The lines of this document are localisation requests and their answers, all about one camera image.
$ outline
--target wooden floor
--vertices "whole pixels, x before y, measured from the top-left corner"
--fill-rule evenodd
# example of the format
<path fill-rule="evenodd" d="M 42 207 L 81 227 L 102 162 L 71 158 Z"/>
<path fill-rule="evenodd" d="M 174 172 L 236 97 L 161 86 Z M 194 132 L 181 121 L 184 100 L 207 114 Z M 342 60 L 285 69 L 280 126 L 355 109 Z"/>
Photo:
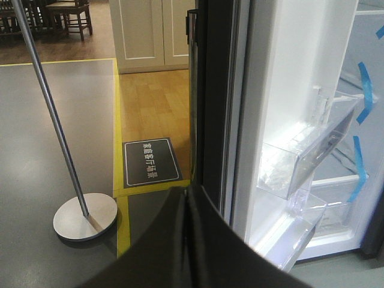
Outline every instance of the wooden floor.
<path fill-rule="evenodd" d="M 42 62 L 115 57 L 112 22 L 108 0 L 92 0 L 89 6 L 93 35 L 84 30 L 85 41 L 80 34 L 35 35 L 35 43 Z M 29 63 L 31 58 L 21 35 L 0 37 L 0 64 Z"/>
<path fill-rule="evenodd" d="M 184 179 L 189 179 L 188 70 L 122 74 L 122 141 L 169 137 Z"/>

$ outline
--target black floor sign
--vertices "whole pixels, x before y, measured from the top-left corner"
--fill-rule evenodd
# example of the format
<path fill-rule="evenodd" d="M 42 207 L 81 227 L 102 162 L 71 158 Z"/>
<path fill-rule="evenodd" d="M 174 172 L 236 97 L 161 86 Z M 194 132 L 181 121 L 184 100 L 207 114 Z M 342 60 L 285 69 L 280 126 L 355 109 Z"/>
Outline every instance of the black floor sign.
<path fill-rule="evenodd" d="M 169 138 L 123 143 L 124 188 L 182 180 Z"/>

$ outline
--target yellow line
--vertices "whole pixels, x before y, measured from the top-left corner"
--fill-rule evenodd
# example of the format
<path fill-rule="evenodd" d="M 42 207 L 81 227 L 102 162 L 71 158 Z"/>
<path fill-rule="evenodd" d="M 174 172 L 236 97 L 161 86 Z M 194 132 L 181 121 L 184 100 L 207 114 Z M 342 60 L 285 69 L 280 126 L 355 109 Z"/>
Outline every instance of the yellow line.
<path fill-rule="evenodd" d="M 120 108 L 120 84 L 119 73 L 116 61 L 113 66 L 114 80 L 115 80 L 115 102 L 114 102 L 114 147 L 113 147 L 113 196 L 119 197 L 115 191 L 121 190 L 124 187 L 123 177 L 123 159 L 122 159 L 122 136 L 121 136 L 121 108 Z"/>
<path fill-rule="evenodd" d="M 80 59 L 80 60 L 63 60 L 63 61 L 47 61 L 47 62 L 42 62 L 42 64 L 69 63 L 69 62 L 89 62 L 89 61 L 105 61 L 105 60 L 114 60 L 114 61 L 115 61 L 115 58 Z M 24 65 L 32 65 L 32 63 L 1 64 L 0 67 L 24 66 Z"/>
<path fill-rule="evenodd" d="M 189 184 L 190 184 L 190 180 L 186 179 L 186 180 L 164 182 L 159 184 L 144 185 L 144 186 L 138 186 L 138 187 L 132 187 L 132 188 L 116 189 L 113 191 L 113 196 L 123 197 L 123 196 L 129 196 L 129 195 L 155 192 L 155 191 L 163 191 L 174 186 L 186 187 Z"/>
<path fill-rule="evenodd" d="M 128 196 L 117 198 L 118 204 L 118 255 L 120 257 L 131 245 Z"/>

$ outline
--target white cabinet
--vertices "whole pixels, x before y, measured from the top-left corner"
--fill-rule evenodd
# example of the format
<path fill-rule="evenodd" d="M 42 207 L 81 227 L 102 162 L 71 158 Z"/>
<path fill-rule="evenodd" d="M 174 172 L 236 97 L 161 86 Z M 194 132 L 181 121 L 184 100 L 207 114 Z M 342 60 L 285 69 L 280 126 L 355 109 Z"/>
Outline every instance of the white cabinet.
<path fill-rule="evenodd" d="M 194 0 L 110 0 L 120 73 L 188 68 L 187 10 Z"/>

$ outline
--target round metal base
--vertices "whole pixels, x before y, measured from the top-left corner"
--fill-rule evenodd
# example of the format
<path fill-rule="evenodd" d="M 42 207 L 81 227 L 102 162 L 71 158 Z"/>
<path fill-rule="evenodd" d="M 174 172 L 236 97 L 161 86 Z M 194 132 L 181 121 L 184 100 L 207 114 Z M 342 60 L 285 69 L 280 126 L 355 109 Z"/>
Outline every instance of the round metal base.
<path fill-rule="evenodd" d="M 105 232 L 115 221 L 117 205 L 113 198 L 101 193 L 84 194 L 88 218 L 84 217 L 77 197 L 65 202 L 53 218 L 56 233 L 69 241 L 85 241 Z"/>

